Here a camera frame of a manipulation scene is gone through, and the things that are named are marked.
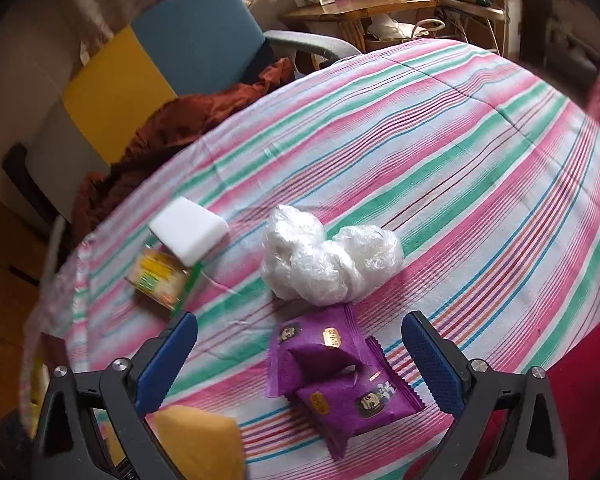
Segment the wicker basket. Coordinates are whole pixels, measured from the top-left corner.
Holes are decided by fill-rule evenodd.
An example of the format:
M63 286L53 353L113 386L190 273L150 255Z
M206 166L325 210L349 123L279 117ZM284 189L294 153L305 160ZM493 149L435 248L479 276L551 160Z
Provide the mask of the wicker basket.
M381 50L420 38L434 38L445 27L445 22L438 18L425 18L416 24L410 24L398 22L388 14L377 14L372 17L366 29L366 51Z

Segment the rust red jacket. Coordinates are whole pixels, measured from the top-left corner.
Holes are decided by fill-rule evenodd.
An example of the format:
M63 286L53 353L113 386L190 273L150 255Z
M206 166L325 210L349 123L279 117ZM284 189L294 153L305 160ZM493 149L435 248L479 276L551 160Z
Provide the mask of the rust red jacket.
M95 231L117 206L176 154L225 119L293 79L291 60L279 58L262 70L252 84L240 82L210 96L189 94L163 104L136 130L108 174L85 175L72 207L73 244L79 244Z

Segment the purple snack packet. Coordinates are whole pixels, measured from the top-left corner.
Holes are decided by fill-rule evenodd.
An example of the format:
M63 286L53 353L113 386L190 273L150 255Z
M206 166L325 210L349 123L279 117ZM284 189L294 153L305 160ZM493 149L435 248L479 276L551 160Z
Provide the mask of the purple snack packet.
M350 304L308 312L279 323L272 331L266 394L270 398L291 396L371 360Z
M379 341L365 339L370 362L352 372L303 387L297 398L321 431L334 460L351 438L414 415L425 407L419 395L390 366Z

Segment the green cracker packet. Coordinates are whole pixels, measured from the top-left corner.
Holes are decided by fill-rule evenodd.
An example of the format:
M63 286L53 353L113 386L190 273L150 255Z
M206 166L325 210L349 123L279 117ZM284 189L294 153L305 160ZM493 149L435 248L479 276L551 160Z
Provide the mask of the green cracker packet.
M125 281L137 292L175 314L185 304L200 271L200 263L184 266L160 244L145 245L125 275Z

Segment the striped pink green bedsheet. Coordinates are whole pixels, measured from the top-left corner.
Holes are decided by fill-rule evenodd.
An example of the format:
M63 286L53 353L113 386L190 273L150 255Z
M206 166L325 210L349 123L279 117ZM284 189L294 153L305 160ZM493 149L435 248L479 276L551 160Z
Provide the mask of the striped pink green bedsheet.
M283 398L265 393L272 329L300 302L260 277L277 205L328 234L374 224L400 238L401 271L358 302L362 331L423 398L401 322L419 310L471 358L518 372L558 361L600 322L600 126L542 79L451 40L356 56L260 99L169 160L70 256L26 326L99 370L166 325L126 274L149 220L184 196L223 217L185 301L196 346L166 397L233 417L253 479L396 479L451 419L433 403L353 438L342 460Z

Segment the wooden side table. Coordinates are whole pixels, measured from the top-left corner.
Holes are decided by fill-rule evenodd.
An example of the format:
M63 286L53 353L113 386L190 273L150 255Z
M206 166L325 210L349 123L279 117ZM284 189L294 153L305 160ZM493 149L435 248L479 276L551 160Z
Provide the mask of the wooden side table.
M344 40L366 52L362 19L391 12L434 9L439 0L341 0L326 6L305 6L278 19L291 30L304 32L310 23L335 23Z

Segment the white foam block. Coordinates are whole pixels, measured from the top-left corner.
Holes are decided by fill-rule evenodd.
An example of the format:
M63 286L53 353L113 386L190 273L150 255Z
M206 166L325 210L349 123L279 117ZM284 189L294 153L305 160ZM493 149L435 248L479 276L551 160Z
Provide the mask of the white foam block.
M149 221L148 229L186 268L194 266L230 232L222 217L184 196L161 209Z

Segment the yellow sponge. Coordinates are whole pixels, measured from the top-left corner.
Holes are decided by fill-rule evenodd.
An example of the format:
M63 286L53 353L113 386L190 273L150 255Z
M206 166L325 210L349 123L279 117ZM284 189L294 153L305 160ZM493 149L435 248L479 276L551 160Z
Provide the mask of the yellow sponge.
M245 452L237 422L183 405L151 419L160 444L185 479L243 479Z

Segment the crumpled clear plastic bag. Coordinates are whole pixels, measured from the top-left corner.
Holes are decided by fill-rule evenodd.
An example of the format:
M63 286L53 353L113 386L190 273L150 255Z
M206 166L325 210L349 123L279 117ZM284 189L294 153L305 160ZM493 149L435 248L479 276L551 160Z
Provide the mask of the crumpled clear plastic bag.
M262 280L283 300L328 307L363 298L393 278L404 253L395 232L344 226L331 238L314 214L276 206L263 233Z

